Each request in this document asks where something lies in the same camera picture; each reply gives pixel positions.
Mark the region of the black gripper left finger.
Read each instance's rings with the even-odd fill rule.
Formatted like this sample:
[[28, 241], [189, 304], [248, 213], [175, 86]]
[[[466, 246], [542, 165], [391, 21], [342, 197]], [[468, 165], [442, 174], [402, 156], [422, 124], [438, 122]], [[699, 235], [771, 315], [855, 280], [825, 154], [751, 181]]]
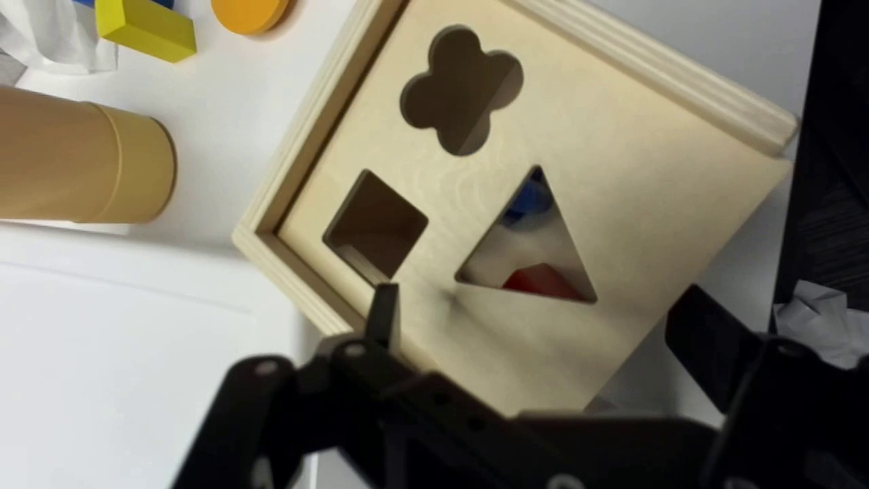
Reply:
[[338, 450], [369, 489], [502, 489], [472, 398], [391, 353], [400, 287], [379, 285], [361, 334], [335, 336], [305, 363], [237, 362], [172, 489], [288, 489], [301, 461]]

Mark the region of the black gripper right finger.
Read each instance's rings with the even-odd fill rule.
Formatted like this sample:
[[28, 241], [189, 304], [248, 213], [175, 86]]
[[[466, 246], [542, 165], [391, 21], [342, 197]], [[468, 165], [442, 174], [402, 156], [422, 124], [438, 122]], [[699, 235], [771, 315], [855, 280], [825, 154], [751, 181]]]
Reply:
[[706, 489], [869, 489], [869, 372], [751, 332], [704, 287], [668, 313], [666, 344], [726, 416]]

